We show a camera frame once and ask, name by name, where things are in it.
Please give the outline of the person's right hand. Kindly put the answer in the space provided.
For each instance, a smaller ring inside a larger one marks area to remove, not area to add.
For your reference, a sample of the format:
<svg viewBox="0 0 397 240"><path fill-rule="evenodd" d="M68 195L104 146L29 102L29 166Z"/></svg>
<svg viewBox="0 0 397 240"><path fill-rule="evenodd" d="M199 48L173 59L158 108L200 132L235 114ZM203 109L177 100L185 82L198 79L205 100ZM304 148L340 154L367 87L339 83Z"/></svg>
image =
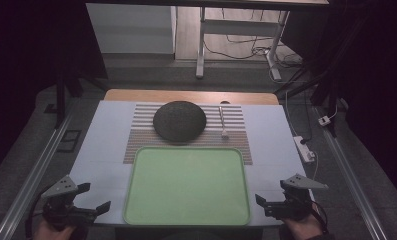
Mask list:
<svg viewBox="0 0 397 240"><path fill-rule="evenodd" d="M313 215L300 221L284 218L282 222L287 226L294 240L309 240L323 234L320 222Z"/></svg>

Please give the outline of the green plastic tray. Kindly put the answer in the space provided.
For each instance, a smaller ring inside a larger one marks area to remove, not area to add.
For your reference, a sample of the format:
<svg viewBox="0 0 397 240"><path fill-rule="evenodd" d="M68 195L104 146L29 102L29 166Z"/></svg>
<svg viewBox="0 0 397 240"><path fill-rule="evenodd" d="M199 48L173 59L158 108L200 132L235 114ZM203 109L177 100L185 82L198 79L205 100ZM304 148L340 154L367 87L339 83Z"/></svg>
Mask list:
<svg viewBox="0 0 397 240"><path fill-rule="evenodd" d="M137 226L244 226L251 218L242 154L235 148L143 147L123 213Z"/></svg>

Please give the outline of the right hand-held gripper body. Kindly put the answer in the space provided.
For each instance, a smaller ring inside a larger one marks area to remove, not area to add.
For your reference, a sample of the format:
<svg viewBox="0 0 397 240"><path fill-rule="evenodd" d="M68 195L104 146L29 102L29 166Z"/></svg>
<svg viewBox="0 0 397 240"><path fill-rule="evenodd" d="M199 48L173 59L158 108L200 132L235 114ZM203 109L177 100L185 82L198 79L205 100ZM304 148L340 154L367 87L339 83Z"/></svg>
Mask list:
<svg viewBox="0 0 397 240"><path fill-rule="evenodd" d="M284 180L287 189L283 192L283 202L267 202L263 208L266 217L273 217L277 220L284 218L300 221L311 214L312 198L310 189L327 190L326 184L317 182L300 174Z"/></svg>

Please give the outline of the black metal stand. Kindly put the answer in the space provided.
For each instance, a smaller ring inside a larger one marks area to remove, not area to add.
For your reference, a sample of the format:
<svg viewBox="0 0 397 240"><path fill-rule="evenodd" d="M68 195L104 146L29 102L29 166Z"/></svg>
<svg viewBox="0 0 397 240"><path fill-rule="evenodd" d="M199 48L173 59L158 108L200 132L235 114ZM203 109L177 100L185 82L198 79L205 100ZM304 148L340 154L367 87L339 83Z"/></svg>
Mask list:
<svg viewBox="0 0 397 240"><path fill-rule="evenodd" d="M58 129L66 118L65 90L75 98L83 94L80 80L84 79L103 91L109 87L103 82L108 78L102 53L99 49L77 49L63 52L58 50L52 57L53 75L56 86L55 129Z"/></svg>
<svg viewBox="0 0 397 240"><path fill-rule="evenodd" d="M274 94L285 100L313 86L313 105L329 98L335 113L340 67L363 26L369 5L338 0L318 9L293 9L286 23L285 44L303 59L302 66Z"/></svg>

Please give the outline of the dark round plate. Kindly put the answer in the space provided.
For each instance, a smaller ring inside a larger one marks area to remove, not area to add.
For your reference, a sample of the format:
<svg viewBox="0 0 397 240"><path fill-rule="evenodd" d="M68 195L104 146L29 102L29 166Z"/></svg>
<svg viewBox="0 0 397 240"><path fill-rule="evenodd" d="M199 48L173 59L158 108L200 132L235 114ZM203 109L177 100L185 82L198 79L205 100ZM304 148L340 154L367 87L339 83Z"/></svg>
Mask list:
<svg viewBox="0 0 397 240"><path fill-rule="evenodd" d="M205 129L206 114L196 104L173 101L161 106L153 117L153 127L163 139L187 142L196 139Z"/></svg>

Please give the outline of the white desk frame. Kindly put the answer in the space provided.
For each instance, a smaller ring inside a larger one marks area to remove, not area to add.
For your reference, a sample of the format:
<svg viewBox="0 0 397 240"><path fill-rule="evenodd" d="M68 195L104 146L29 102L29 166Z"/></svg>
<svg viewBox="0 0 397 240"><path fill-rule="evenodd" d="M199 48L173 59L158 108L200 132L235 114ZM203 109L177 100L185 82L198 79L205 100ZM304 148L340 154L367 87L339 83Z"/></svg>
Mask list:
<svg viewBox="0 0 397 240"><path fill-rule="evenodd" d="M252 22L240 20L218 20L207 19L206 8L200 8L200 29L199 45L197 52L196 78L202 79L204 76L204 39L206 35L237 35L269 37L272 45L269 50L264 52L264 56L269 65L270 76L274 80L280 80L281 75L275 62L276 50L281 40L284 27L287 22L289 12L280 11L276 22Z"/></svg>

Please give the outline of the person's left hand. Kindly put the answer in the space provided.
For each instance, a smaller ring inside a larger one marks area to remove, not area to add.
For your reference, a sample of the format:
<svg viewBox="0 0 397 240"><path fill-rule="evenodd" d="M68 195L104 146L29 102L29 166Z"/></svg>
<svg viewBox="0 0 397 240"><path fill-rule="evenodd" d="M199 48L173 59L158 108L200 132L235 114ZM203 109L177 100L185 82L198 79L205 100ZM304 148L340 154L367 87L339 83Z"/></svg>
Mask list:
<svg viewBox="0 0 397 240"><path fill-rule="evenodd" d="M68 226L57 231L47 221L42 220L33 234L33 240L70 240L75 230L75 227Z"/></svg>

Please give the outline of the white cabinet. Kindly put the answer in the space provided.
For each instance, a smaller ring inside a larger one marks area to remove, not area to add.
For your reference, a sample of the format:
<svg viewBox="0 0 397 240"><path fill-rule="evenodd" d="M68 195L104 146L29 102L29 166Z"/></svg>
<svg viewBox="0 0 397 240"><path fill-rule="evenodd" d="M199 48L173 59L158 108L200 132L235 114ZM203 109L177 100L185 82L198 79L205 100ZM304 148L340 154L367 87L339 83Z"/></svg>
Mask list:
<svg viewBox="0 0 397 240"><path fill-rule="evenodd" d="M98 3L86 6L102 53L175 53L175 7Z"/></svg>

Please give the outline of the striped woven placemat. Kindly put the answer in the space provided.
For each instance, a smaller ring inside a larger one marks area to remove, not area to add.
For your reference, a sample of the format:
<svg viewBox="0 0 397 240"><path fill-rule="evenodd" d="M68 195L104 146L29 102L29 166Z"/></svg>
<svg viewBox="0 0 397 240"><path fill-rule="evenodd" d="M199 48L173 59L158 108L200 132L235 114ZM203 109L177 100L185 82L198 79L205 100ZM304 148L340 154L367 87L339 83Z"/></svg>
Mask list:
<svg viewBox="0 0 397 240"><path fill-rule="evenodd" d="M202 134L192 141L175 143L164 140L157 134L153 127L153 116L162 103L139 102L134 108L131 120L130 133L124 155L124 164L132 164L138 149L146 146L192 146L192 147L218 147L238 149L245 164L252 164L251 150L245 126L242 107L239 105L211 105L200 104L207 117L206 128ZM229 139L222 139L222 125L219 115L219 106L223 108L225 127Z"/></svg>

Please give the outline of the silver fork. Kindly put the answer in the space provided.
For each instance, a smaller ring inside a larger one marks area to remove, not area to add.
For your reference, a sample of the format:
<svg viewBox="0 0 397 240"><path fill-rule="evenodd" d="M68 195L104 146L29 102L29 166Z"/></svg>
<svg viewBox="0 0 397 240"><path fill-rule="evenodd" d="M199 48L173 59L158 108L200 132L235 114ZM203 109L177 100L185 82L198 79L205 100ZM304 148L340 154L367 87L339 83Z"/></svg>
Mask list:
<svg viewBox="0 0 397 240"><path fill-rule="evenodd" d="M223 114L223 108L221 107L221 106L219 106L219 115L220 115L220 121L221 121L221 125L222 125L222 132L221 132L221 136L222 136L222 139L229 139L229 134L228 134L228 132L227 132L227 130L226 130L226 127L225 127L225 121L224 121L224 114Z"/></svg>

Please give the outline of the white power strip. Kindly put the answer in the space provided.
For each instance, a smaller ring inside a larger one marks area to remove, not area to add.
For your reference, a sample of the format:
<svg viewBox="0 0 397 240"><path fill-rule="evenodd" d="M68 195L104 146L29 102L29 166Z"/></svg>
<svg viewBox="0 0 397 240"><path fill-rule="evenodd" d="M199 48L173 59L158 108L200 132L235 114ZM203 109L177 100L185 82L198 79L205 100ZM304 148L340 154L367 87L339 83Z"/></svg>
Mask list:
<svg viewBox="0 0 397 240"><path fill-rule="evenodd" d="M305 140L301 136L294 136L293 140L304 163L312 163L316 160L315 153L308 148Z"/></svg>

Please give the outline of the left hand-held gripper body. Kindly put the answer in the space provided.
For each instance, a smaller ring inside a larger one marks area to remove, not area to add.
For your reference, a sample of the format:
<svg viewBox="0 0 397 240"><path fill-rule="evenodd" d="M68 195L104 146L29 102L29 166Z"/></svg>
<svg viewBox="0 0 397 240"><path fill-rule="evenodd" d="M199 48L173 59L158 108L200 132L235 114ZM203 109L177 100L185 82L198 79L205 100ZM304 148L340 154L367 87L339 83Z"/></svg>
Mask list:
<svg viewBox="0 0 397 240"><path fill-rule="evenodd" d="M77 184L69 175L58 180L41 197L46 200L43 218L58 231L67 226L92 224L97 218L95 209L78 208L74 205Z"/></svg>

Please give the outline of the metal floor rail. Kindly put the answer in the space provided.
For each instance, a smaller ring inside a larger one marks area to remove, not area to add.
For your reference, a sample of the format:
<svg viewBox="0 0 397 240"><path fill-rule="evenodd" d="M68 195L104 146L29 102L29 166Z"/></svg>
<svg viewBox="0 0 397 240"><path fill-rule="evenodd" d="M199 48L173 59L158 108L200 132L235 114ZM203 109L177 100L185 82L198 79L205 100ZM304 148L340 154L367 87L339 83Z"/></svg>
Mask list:
<svg viewBox="0 0 397 240"><path fill-rule="evenodd" d="M380 219L364 193L341 144L325 127L322 131L372 239L388 240Z"/></svg>
<svg viewBox="0 0 397 240"><path fill-rule="evenodd" d="M0 240L11 240L73 118L34 113L0 169Z"/></svg>

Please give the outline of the black rectangular floor frame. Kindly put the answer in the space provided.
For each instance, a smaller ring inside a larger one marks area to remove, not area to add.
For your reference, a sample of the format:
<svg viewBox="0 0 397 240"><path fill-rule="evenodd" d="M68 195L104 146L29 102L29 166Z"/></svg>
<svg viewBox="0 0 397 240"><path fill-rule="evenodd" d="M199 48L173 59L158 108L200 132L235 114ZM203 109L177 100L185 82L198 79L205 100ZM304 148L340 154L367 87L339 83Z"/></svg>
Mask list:
<svg viewBox="0 0 397 240"><path fill-rule="evenodd" d="M57 147L61 153L73 153L81 136L81 130L66 130Z"/></svg>

